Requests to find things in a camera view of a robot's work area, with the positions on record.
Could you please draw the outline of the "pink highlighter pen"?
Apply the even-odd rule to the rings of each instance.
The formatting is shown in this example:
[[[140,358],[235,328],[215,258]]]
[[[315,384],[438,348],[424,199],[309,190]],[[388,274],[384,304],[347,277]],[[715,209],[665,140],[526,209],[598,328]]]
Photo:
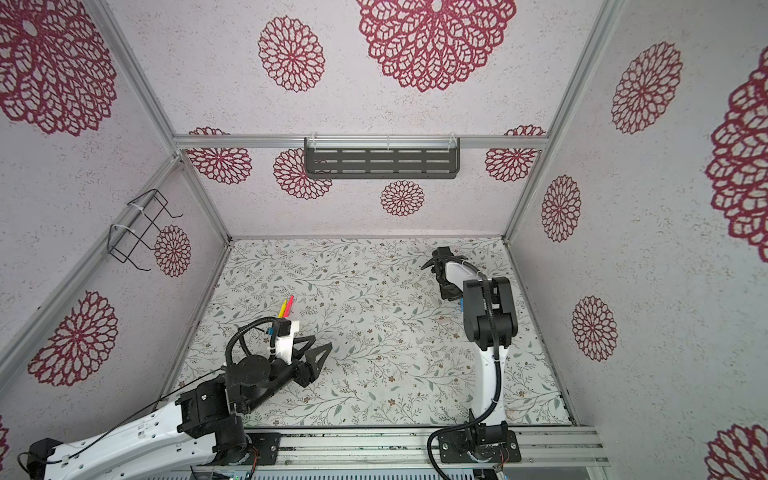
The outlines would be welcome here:
[[[291,311],[292,304],[293,304],[293,301],[294,301],[294,296],[291,295],[287,300],[288,300],[288,304],[287,304],[287,309],[285,311],[284,318],[287,318],[290,315],[290,311]]]

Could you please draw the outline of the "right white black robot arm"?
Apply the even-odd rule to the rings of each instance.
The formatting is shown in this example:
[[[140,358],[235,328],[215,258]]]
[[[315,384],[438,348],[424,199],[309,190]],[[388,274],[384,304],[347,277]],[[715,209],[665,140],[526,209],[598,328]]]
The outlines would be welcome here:
[[[503,443],[508,433],[504,370],[519,329],[511,282],[488,277],[446,246],[435,249],[422,268],[435,275],[443,300],[462,303],[465,336],[475,354],[470,420],[456,430],[473,447]]]

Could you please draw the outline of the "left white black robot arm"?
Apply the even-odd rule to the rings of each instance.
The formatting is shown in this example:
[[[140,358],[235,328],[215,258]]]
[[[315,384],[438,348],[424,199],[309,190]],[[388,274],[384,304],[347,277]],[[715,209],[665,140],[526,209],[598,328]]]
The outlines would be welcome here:
[[[256,455],[244,418],[288,383],[306,387],[316,381],[332,351],[300,338],[293,359],[248,354],[226,345],[222,374],[181,393],[163,407],[108,432],[62,443],[45,438],[21,453],[32,479],[141,479],[175,468],[227,466]]]

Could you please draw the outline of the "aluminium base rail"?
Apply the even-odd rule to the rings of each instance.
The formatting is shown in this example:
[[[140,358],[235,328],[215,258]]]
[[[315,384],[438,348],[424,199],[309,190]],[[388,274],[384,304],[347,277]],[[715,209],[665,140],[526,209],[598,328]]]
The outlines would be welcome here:
[[[259,449],[267,469],[422,469],[430,462],[427,439],[432,427],[252,428],[248,434],[279,440]],[[513,426],[506,446],[484,445],[462,451],[466,441],[436,440],[435,460],[446,468],[585,467],[610,465],[596,430],[575,426]]]

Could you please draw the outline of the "dark grey wall shelf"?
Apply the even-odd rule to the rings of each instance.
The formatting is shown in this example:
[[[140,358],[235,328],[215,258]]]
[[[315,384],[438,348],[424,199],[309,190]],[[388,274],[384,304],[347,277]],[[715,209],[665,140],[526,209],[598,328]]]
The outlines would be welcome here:
[[[306,138],[304,168],[313,180],[450,180],[460,171],[460,140],[343,141]]]

